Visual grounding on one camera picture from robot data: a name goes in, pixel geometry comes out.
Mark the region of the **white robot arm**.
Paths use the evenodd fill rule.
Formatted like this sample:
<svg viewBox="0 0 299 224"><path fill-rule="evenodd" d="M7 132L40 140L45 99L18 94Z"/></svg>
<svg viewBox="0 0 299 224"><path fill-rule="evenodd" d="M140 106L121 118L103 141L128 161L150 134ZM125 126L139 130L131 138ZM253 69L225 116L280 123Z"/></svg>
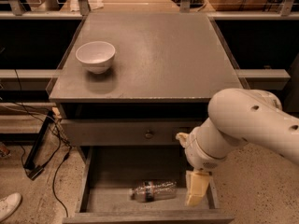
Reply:
<svg viewBox="0 0 299 224"><path fill-rule="evenodd" d="M299 118L282 111L269 91L225 89L213 95L206 121L190 133L177 133L192 170L186 173L186 201L198 205L210 182L210 172L233 150L248 143L268 148L299 164Z"/></svg>

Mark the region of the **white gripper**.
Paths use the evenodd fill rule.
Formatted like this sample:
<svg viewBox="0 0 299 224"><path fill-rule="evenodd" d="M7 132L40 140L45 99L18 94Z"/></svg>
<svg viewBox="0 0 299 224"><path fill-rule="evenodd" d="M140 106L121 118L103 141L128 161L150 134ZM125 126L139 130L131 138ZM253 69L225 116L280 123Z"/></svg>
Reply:
<svg viewBox="0 0 299 224"><path fill-rule="evenodd" d="M198 137L199 131L199 128L194 128L189 134L176 134L176 139L185 148L188 163L195 169L186 172L185 203L187 206L196 206L202 201L210 180L210 175L207 172L211 172L226 160L226 157L212 157L203 150Z"/></svg>

